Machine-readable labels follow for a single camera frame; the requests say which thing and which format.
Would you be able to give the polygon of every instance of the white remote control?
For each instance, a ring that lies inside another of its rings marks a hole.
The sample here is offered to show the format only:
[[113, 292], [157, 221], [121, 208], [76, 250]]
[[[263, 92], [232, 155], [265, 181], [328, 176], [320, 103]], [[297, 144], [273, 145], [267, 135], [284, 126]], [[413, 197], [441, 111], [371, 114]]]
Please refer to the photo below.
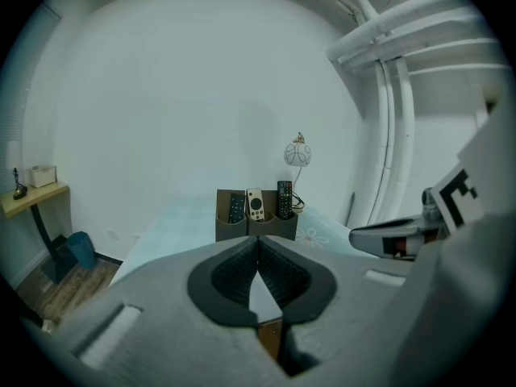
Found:
[[265, 220], [264, 199], [261, 189], [248, 189], [249, 216], [253, 221], [262, 223]]

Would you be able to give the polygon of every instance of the wooden floor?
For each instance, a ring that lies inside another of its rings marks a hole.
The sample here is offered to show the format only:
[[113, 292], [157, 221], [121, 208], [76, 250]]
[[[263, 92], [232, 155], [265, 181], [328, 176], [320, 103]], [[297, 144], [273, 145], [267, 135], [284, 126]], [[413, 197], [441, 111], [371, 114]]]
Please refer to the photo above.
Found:
[[77, 263], [56, 285], [35, 268], [16, 292], [41, 318], [59, 324], [80, 304], [105, 289], [118, 269], [118, 265], [104, 260], [97, 260], [93, 269], [84, 269]]

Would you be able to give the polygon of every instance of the blue trash bin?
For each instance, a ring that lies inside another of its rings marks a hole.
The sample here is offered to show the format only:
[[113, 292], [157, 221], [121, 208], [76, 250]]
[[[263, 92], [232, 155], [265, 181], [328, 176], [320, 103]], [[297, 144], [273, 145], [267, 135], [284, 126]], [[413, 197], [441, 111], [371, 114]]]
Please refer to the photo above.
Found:
[[95, 266], [94, 246], [88, 234], [85, 232], [74, 232], [69, 236], [67, 244], [82, 267], [92, 269]]

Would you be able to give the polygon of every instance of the remote control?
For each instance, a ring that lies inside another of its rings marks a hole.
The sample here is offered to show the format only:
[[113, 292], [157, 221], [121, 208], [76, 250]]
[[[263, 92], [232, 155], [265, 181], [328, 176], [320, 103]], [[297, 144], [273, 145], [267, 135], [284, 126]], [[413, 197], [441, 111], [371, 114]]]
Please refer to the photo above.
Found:
[[248, 189], [249, 216], [253, 221], [262, 223], [265, 220], [264, 199], [261, 189]]
[[227, 223], [239, 223], [243, 219], [245, 209], [245, 195], [231, 194], [231, 204], [229, 207], [229, 219]]
[[277, 182], [277, 217], [289, 219], [292, 214], [292, 182]]

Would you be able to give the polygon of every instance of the baseboard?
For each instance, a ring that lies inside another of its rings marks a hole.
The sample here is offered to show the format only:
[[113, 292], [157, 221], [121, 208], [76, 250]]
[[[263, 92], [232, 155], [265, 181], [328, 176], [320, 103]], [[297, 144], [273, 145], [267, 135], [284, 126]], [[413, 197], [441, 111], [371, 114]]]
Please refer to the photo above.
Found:
[[111, 262], [112, 264], [116, 264], [116, 265], [122, 265], [122, 261], [121, 260], [117, 260], [116, 258], [111, 258], [110, 256], [101, 254], [101, 253], [96, 252], [96, 251], [95, 251], [95, 256], [99, 260], [108, 261], [108, 262]]
[[29, 276], [34, 268], [36, 268], [41, 262], [49, 256], [48, 251], [42, 251], [34, 258], [32, 258], [31, 262], [25, 265], [22, 270], [16, 274], [16, 277], [9, 283], [10, 286], [14, 289], [17, 289], [20, 284], [23, 282], [25, 278]]

